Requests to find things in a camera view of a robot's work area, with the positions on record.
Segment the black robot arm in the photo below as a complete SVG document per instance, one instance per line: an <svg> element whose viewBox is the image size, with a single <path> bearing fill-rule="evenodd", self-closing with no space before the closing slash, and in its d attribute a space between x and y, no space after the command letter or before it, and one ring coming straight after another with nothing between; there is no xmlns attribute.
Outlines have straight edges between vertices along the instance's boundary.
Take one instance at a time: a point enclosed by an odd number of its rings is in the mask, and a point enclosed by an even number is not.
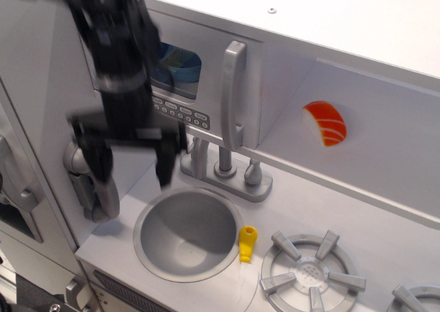
<svg viewBox="0 0 440 312"><path fill-rule="evenodd" d="M107 183L112 146L152 148L161 186L187 147L182 122L153 104L151 79L160 68L160 37L144 0L62 0L91 54L103 109L69 117L92 175Z"/></svg>

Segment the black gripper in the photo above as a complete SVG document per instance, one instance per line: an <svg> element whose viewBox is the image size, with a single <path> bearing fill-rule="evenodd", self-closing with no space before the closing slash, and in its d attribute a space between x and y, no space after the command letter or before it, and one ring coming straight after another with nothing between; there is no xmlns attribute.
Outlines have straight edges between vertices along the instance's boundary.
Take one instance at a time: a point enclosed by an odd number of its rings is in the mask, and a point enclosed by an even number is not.
<svg viewBox="0 0 440 312"><path fill-rule="evenodd" d="M92 175L102 183L110 180L112 146L154 148L159 184L168 186L176 156L187 148L185 125L155 108L150 85L126 93L102 92L100 96L103 109L68 117Z"/></svg>

